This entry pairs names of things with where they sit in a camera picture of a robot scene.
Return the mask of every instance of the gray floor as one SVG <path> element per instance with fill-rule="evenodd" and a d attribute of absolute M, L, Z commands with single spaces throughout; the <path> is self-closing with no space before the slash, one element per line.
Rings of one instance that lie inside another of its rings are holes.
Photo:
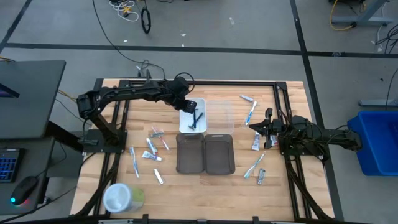
<path fill-rule="evenodd" d="M 0 39 L 24 2 L 0 0 Z M 331 5 L 327 0 L 296 2 L 308 50 L 378 53 L 377 47 L 371 43 L 378 27 L 335 32 L 328 26 Z M 96 0 L 96 5 L 109 38 L 118 45 L 300 50 L 289 0 L 175 0 L 172 4 L 148 0 L 153 20 L 149 35 L 143 34 L 139 22 L 125 22 L 118 18 L 107 1 Z M 344 4 L 336 7 L 336 15 L 352 13 Z M 397 13 L 398 1 L 391 1 L 384 15 L 393 16 Z M 392 26 L 383 28 L 381 37 Z M 108 45 L 90 0 L 33 0 L 9 43 Z M 164 67 L 167 78 L 172 78 L 178 72 L 189 72 L 195 78 L 301 80 L 305 83 L 310 100 L 301 56 L 204 52 L 124 53 L 136 60 L 148 59 Z M 136 64 L 123 59 L 113 50 L 5 48 L 1 55 L 14 60 L 66 60 L 60 89 L 73 96 L 91 89 L 95 78 L 129 77 L 137 73 Z M 398 67 L 396 59 L 376 58 L 310 57 L 310 64 L 327 128 L 336 128 L 355 117 L 361 110 L 358 100 L 385 98 L 391 75 Z M 152 68 L 151 73 L 154 77 L 161 76 L 156 68 Z M 398 97 L 397 87 L 398 82 L 395 82 L 392 97 Z M 70 100 L 63 96 L 58 96 L 58 99 L 77 114 L 76 106 Z M 81 123 L 59 103 L 54 106 L 51 120 L 69 131 L 81 129 Z M 332 147 L 331 151 L 345 220 L 396 223 L 398 179 L 367 177 L 362 174 L 354 153 L 337 147 Z M 70 159 L 63 163 L 63 167 L 76 167 L 81 162 L 81 156 L 77 153 L 71 152 L 68 157 Z M 52 179 L 47 193 L 50 196 L 59 195 L 73 187 L 76 180 L 75 172 L 65 178 Z M 69 214 L 72 200 L 71 192 L 53 205 L 21 220 L 65 217 Z"/>

